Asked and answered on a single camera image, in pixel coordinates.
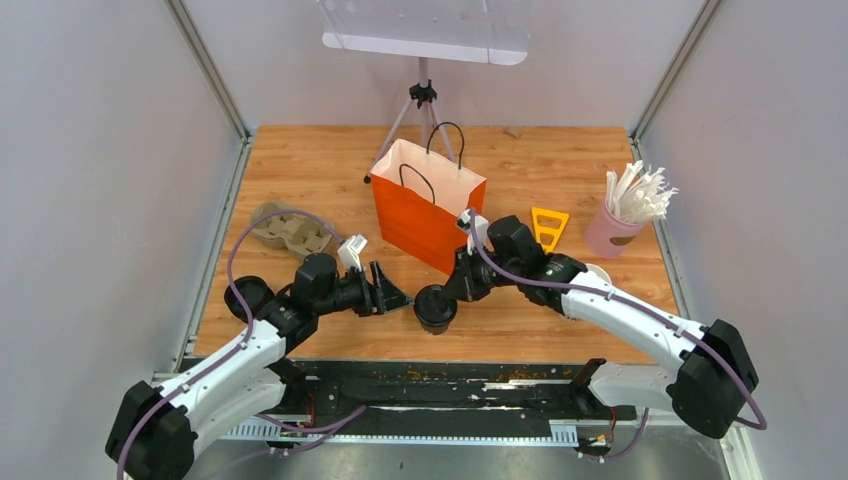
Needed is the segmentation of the black cup lid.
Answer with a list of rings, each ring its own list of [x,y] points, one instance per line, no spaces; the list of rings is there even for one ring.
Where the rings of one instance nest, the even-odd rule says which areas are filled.
[[[455,318],[458,312],[458,302],[443,293],[439,285],[423,287],[414,299],[413,311],[418,319],[438,321]]]

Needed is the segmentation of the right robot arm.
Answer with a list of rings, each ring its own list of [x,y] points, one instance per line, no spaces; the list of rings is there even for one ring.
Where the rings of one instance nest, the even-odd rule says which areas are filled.
[[[475,302],[513,286],[532,304],[566,319],[585,320],[647,354],[652,367],[588,363],[571,403],[584,417],[608,407],[640,406],[673,412],[714,439],[741,425],[764,431],[766,417],[753,397],[759,377],[740,331],[722,319],[710,325],[657,308],[615,287],[579,260],[546,253],[516,216],[489,222],[474,209],[456,220],[467,242],[439,294],[450,321],[459,302]]]

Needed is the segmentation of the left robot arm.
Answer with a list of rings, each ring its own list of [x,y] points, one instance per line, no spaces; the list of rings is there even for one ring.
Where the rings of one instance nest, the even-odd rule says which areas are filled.
[[[247,327],[182,374],[158,386],[140,381],[124,394],[105,445],[117,478],[182,479],[209,445],[246,419],[274,407],[298,411],[305,374],[286,356],[315,333],[320,317],[383,315],[413,303],[378,262],[369,267],[370,276],[356,267],[339,273],[334,257],[318,253],[278,293],[236,280],[228,292],[231,300],[247,295]]]

